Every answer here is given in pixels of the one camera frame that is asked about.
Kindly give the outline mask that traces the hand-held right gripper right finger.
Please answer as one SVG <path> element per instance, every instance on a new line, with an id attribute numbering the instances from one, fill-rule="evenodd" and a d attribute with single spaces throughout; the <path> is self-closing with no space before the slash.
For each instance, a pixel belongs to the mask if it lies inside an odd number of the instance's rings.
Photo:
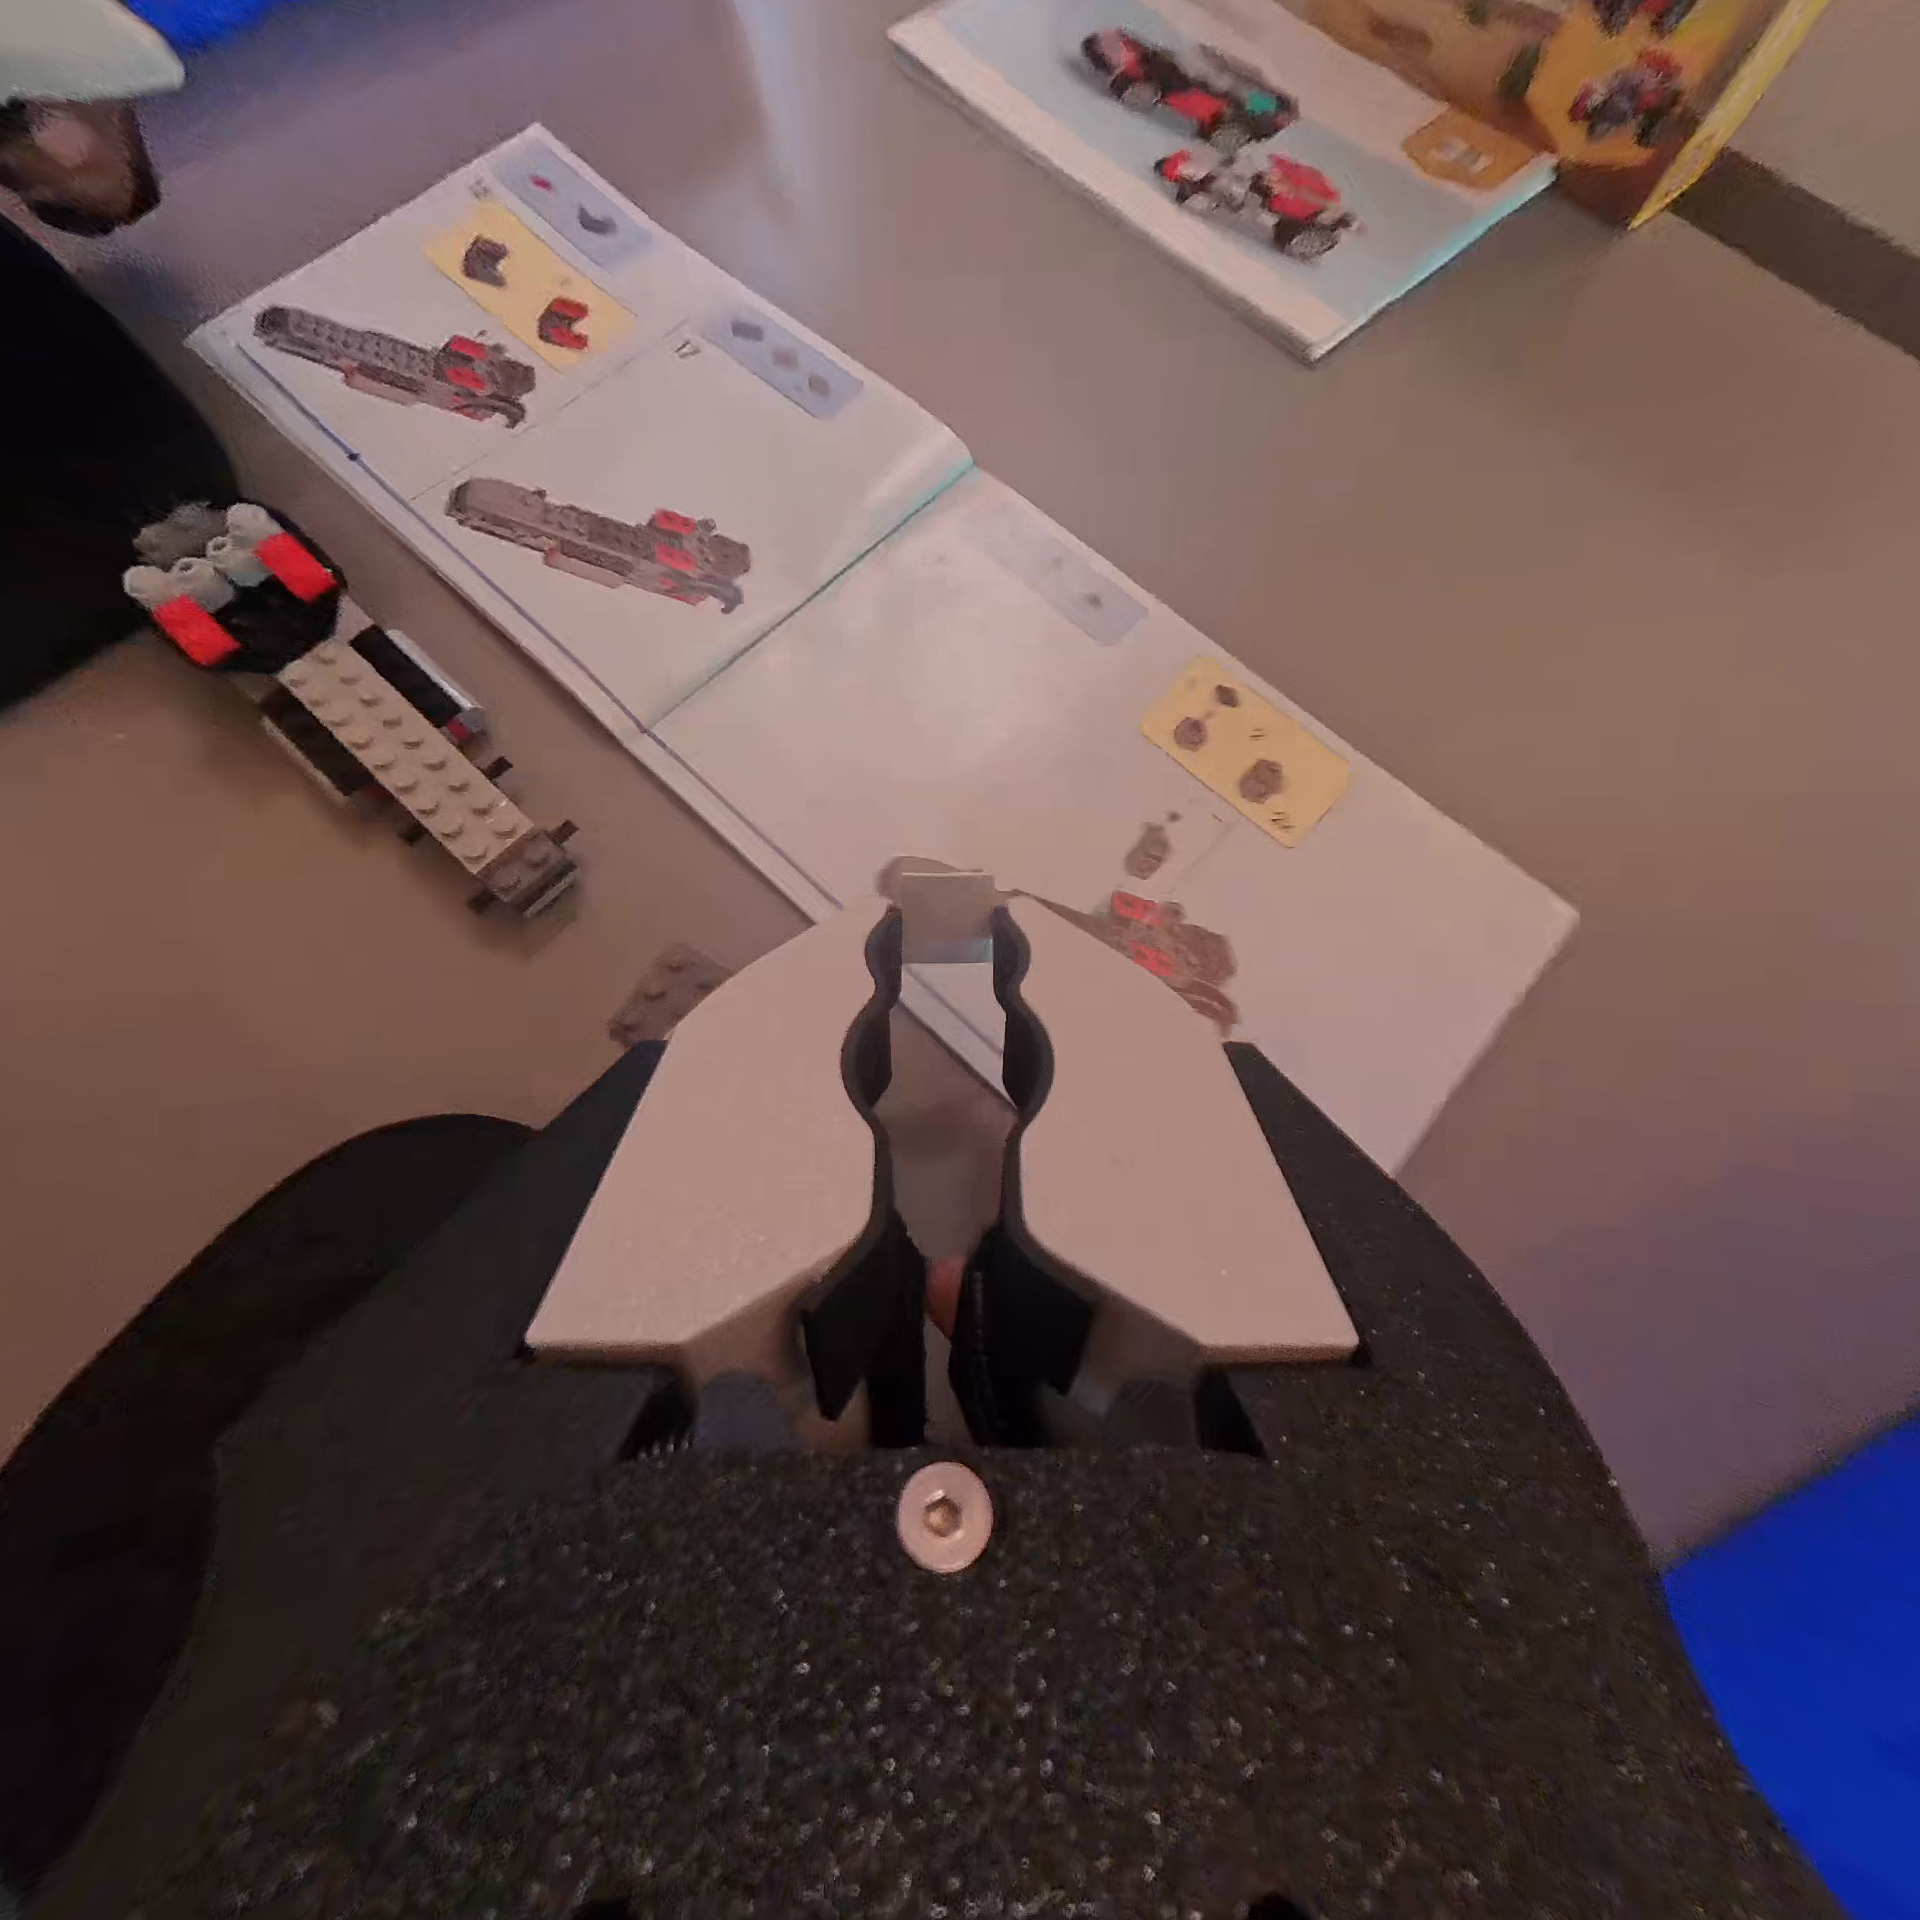
<path id="1" fill-rule="evenodd" d="M 1016 1110 L 952 1388 L 986 1445 L 1097 1432 L 1128 1394 L 1344 1365 L 1361 1333 L 1236 1073 L 1170 984 L 1049 904 L 992 912 Z"/>

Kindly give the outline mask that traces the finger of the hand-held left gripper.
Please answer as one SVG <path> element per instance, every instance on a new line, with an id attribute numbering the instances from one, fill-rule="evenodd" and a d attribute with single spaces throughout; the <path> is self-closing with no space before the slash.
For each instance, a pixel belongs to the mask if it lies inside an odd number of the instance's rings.
<path id="1" fill-rule="evenodd" d="M 120 1 L 3 1 L 3 105 L 137 102 L 179 92 L 177 47 Z"/>

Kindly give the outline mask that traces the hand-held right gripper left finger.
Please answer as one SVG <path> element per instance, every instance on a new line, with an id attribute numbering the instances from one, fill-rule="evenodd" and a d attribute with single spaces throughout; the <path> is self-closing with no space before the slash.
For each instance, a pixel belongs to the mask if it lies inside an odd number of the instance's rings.
<path id="1" fill-rule="evenodd" d="M 877 1104 L 902 912 L 854 900 L 659 1052 L 523 1334 L 661 1373 L 694 1423 L 924 1423 L 929 1264 Z"/>

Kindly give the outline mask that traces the dark grey brick plate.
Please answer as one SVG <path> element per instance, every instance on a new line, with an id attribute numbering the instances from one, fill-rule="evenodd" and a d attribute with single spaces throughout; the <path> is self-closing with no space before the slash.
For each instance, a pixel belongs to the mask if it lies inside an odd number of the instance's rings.
<path id="1" fill-rule="evenodd" d="M 689 943 L 661 948 L 609 1020 L 609 1038 L 630 1048 L 665 1041 L 674 1029 L 732 978 L 732 966 Z"/>

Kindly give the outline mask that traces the small light grey brick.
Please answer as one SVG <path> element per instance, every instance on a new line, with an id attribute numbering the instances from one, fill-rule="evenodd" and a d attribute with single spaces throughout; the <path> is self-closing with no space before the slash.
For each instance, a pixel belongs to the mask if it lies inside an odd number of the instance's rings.
<path id="1" fill-rule="evenodd" d="M 982 966 L 992 959 L 1002 887 L 989 870 L 896 854 L 881 868 L 875 892 L 900 916 L 907 966 Z"/>

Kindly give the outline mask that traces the grey black toy brick model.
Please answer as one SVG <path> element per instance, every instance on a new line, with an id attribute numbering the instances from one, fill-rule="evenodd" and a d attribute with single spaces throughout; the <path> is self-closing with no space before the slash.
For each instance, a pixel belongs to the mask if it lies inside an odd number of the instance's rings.
<path id="1" fill-rule="evenodd" d="M 369 620 L 323 545 L 256 503 L 188 501 L 133 538 L 124 592 L 182 661 L 240 686 L 258 725 L 336 801 L 440 848 L 469 906 L 522 920 L 579 880 L 573 822 L 541 824 L 485 756 L 489 717 L 402 633 Z"/>

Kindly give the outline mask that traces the brick instruction booklet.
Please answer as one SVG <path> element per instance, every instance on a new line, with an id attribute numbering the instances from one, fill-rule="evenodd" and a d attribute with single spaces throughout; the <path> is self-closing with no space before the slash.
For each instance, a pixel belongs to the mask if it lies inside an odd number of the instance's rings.
<path id="1" fill-rule="evenodd" d="M 992 872 L 1387 1170 L 1577 922 L 544 128 L 188 343 L 806 919 Z"/>

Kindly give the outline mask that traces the black cushion pad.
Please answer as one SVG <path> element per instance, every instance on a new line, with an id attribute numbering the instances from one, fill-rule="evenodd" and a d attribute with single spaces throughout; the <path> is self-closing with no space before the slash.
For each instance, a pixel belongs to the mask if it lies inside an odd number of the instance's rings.
<path id="1" fill-rule="evenodd" d="M 38 1415 L 3 1474 L 4 1912 L 85 1833 L 201 1599 L 220 1446 L 533 1129 L 401 1120 L 289 1174 Z"/>
<path id="2" fill-rule="evenodd" d="M 3 706 L 125 640 L 133 538 L 238 498 L 194 401 L 58 258 L 3 222 Z"/>

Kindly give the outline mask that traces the closed light blue instruction booklet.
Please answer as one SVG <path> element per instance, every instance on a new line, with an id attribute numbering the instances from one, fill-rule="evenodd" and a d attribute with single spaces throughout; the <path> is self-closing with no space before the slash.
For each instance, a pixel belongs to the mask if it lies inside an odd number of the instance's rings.
<path id="1" fill-rule="evenodd" d="M 902 64 L 1302 361 L 1536 200 L 1534 5 L 955 1 Z"/>

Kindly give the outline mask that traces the yellow toy brick set box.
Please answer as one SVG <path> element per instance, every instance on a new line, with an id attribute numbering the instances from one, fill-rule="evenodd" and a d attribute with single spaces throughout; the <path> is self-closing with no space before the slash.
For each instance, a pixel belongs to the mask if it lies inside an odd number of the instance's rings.
<path id="1" fill-rule="evenodd" d="M 1621 231 L 1730 143 L 1825 1 L 1290 1 L 1288 12 L 1556 166 Z"/>

